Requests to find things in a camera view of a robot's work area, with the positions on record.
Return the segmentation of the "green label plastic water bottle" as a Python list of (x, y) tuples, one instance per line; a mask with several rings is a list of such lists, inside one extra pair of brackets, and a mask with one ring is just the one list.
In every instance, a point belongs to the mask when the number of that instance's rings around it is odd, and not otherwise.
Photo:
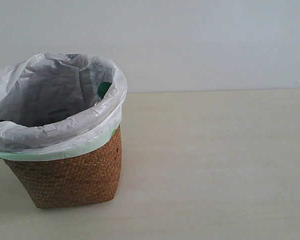
[(108, 92), (110, 86), (112, 85), (111, 82), (101, 82), (98, 86), (98, 89), (97, 89), (97, 94), (98, 96), (103, 99), (104, 96), (106, 95), (106, 93)]

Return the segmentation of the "woven wicker trash basket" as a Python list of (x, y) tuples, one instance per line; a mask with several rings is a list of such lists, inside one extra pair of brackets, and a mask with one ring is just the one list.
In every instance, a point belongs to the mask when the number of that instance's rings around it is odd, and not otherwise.
[(100, 204), (114, 199), (121, 176), (122, 135), (92, 152), (52, 161), (4, 163), (21, 182), (34, 205), (54, 209)]

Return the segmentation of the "white and green bin liner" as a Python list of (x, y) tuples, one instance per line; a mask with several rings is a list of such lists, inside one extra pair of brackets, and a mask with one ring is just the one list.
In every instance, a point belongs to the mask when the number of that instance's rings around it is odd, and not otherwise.
[[(112, 83), (104, 98), (101, 82)], [(104, 146), (122, 121), (127, 79), (110, 59), (41, 53), (0, 69), (0, 159), (52, 161)]]

